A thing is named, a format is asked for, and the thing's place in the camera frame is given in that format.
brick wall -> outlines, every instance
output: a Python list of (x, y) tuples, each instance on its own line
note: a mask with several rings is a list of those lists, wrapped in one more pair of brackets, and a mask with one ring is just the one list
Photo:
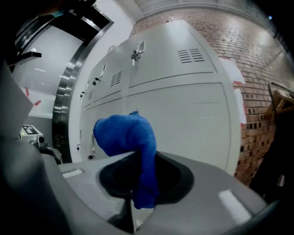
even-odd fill
[(210, 43), (219, 57), (235, 61), (246, 81), (240, 85), (247, 125), (235, 177), (248, 185), (273, 141), (275, 126), (264, 115), (270, 104), (269, 81), (294, 89), (294, 75), (281, 46), (259, 25), (226, 11), (181, 8), (164, 11), (137, 22), (131, 35), (168, 21), (185, 20)]

blue towel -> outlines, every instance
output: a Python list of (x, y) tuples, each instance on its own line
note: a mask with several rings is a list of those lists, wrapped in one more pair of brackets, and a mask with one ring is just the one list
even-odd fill
[(141, 152), (139, 184), (132, 190), (137, 209), (154, 208), (158, 195), (155, 176), (156, 139), (150, 123), (138, 111), (129, 115), (112, 115), (99, 119), (94, 126), (94, 137), (108, 156), (129, 151)]

locker vent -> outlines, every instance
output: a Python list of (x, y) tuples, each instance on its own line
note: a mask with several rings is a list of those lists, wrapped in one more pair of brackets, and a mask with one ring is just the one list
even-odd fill
[(122, 72), (119, 72), (118, 74), (112, 76), (110, 87), (120, 83), (121, 74)]
[(188, 49), (188, 50), (178, 50), (180, 61), (182, 64), (191, 62), (204, 61), (198, 48)]
[(90, 93), (89, 93), (89, 100), (92, 99), (92, 96), (93, 96), (93, 90), (90, 91)]

ventilation slot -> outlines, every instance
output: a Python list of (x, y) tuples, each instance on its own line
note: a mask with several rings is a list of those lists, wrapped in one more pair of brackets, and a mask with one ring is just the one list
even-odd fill
[(121, 74), (122, 72), (119, 72), (118, 74), (113, 75), (111, 79), (110, 87), (120, 83)]
[(180, 61), (182, 64), (191, 62), (204, 61), (203, 56), (198, 48), (189, 50), (178, 50)]
[(89, 93), (89, 98), (88, 99), (89, 100), (92, 99), (92, 96), (93, 96), (93, 90)]

stainless steel frame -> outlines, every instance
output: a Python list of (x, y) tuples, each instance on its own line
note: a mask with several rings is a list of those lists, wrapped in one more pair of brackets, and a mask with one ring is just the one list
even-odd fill
[(105, 26), (87, 46), (82, 44), (78, 48), (71, 61), (68, 63), (57, 89), (53, 108), (52, 134), (54, 148), (57, 148), (62, 153), (63, 163), (72, 162), (68, 141), (68, 118), (72, 92), (76, 79), (87, 56), (98, 40), (104, 35), (110, 26), (113, 25), (113, 21), (111, 21), (108, 17), (107, 19), (110, 21), (109, 24)]

